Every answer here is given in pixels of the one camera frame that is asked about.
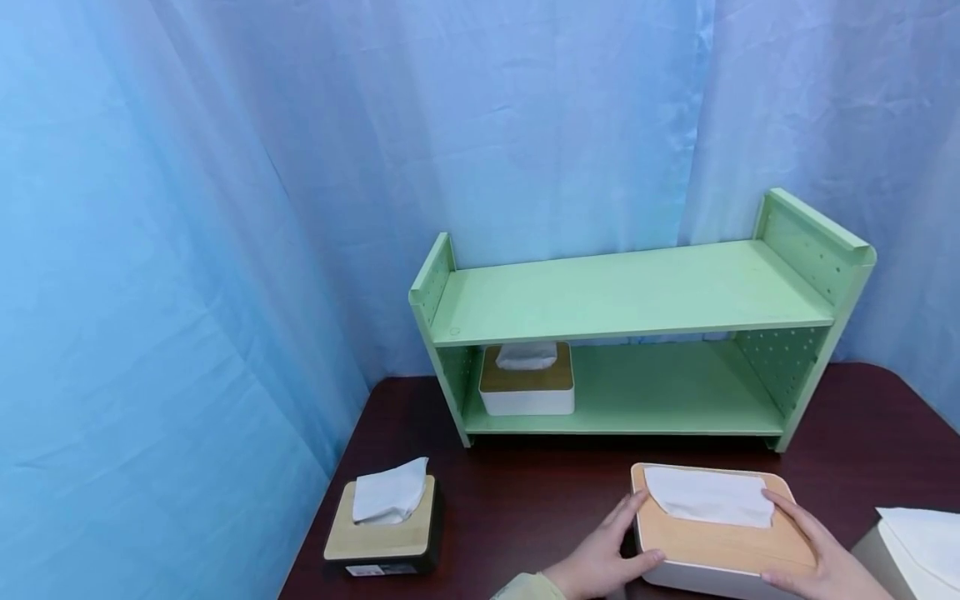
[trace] sticker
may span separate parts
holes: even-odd
[[[383,569],[376,564],[359,564],[348,566],[347,573],[354,577],[376,577],[377,575],[386,575]]]
[[[417,572],[412,564],[382,564],[380,568],[384,575],[409,575]]]

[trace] upper shelf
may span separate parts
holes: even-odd
[[[449,273],[436,346],[833,323],[833,308],[763,241]]]

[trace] white tissue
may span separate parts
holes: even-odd
[[[496,366],[504,371],[540,371],[557,362],[556,342],[504,344],[496,356]]]
[[[960,591],[960,515],[920,509],[876,509],[928,574]]]
[[[685,468],[645,468],[647,489],[670,516],[708,523],[768,528],[773,502],[760,477]]]
[[[396,525],[420,505],[426,488],[426,458],[373,475],[357,477],[353,495],[353,522]]]

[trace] hand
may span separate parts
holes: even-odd
[[[623,536],[647,495],[644,490],[623,496],[573,554],[543,571],[566,600],[606,596],[663,562],[665,557],[659,550],[649,550],[631,559],[620,556]]]
[[[760,574],[774,588],[806,600],[893,600],[873,575],[844,549],[823,524],[804,509],[778,493],[764,490],[763,495],[797,523],[810,540],[817,555],[817,571],[812,576],[790,575],[778,571]]]

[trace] green shelf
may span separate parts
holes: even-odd
[[[491,417],[472,386],[467,433],[783,433],[783,414],[733,341],[574,347],[572,359],[572,415]]]
[[[410,288],[466,446],[496,433],[753,435],[786,450],[876,264],[866,242],[781,189],[752,239],[460,269],[441,233]],[[726,332],[718,342],[579,346],[576,409],[491,417],[490,344]]]
[[[833,307],[754,240],[450,274],[436,346],[829,325]]]

